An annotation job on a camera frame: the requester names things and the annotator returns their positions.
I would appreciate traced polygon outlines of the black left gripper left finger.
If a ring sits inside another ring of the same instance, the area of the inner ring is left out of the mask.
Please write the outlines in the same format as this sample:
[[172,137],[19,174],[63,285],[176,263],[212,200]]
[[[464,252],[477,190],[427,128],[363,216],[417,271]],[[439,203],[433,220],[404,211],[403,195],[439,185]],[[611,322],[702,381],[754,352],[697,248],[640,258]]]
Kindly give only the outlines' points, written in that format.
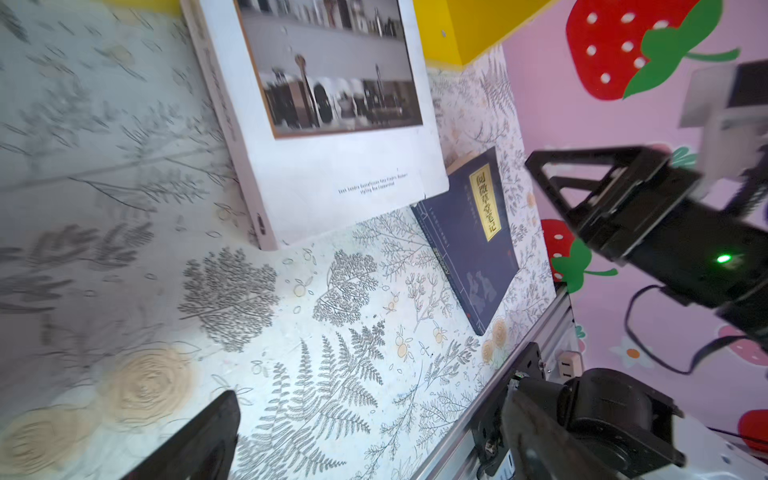
[[226,480],[240,421],[236,393],[226,390],[122,479]]

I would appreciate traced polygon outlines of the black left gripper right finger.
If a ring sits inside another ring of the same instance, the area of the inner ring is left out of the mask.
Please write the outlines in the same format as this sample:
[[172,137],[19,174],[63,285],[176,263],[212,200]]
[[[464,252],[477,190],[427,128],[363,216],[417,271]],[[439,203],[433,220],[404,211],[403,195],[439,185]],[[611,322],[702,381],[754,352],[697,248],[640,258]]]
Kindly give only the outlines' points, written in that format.
[[509,448],[516,479],[615,479],[586,447],[521,389],[508,390],[501,413],[501,433]]

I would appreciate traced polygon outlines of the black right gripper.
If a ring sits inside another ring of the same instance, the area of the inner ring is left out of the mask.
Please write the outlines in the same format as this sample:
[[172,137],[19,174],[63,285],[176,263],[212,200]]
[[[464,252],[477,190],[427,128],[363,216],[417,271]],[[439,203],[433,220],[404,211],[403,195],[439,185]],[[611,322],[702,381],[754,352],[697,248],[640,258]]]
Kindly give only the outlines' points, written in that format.
[[690,195],[699,173],[645,146],[536,150],[529,173],[571,230],[749,336],[767,333],[767,233],[744,221],[746,196],[767,185],[767,160],[723,209]]

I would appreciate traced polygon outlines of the navy book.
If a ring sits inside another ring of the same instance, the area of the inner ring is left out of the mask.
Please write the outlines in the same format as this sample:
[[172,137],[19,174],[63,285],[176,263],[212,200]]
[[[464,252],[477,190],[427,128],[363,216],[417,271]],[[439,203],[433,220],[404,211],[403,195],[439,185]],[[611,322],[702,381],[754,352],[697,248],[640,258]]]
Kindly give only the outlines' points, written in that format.
[[449,168],[449,189],[412,207],[475,334],[519,271],[495,148]]

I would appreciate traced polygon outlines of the white photo cover book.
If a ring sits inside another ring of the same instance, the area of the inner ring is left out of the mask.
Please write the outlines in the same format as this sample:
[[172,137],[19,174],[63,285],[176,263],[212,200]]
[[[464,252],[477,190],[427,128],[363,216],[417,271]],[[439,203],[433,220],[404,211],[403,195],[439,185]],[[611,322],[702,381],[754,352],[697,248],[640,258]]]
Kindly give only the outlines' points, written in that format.
[[410,1],[185,1],[260,248],[449,186]]

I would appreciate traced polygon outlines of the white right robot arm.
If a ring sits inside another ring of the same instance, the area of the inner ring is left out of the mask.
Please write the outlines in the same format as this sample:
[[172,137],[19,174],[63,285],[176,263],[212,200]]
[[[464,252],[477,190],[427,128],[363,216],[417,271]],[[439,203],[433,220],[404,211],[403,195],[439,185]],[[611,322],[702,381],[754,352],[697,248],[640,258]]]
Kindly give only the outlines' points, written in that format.
[[[578,239],[600,256],[650,275],[680,304],[712,309],[735,328],[691,359],[738,341],[767,344],[767,233],[746,218],[767,193],[759,160],[722,209],[693,196],[699,172],[645,146],[537,150],[527,169]],[[510,459],[517,479],[763,479],[696,426],[674,400],[604,368],[556,383],[533,360],[509,361],[470,424],[478,476]]]

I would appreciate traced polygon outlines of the yellow wooden bookshelf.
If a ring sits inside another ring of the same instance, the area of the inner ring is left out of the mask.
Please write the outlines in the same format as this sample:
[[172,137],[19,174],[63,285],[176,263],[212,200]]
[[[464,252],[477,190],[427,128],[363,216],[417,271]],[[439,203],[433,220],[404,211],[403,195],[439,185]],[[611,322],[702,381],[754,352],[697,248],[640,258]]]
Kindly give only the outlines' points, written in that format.
[[[403,35],[401,1],[237,1],[240,12],[380,38]],[[426,61],[463,67],[548,6],[547,1],[415,1]]]

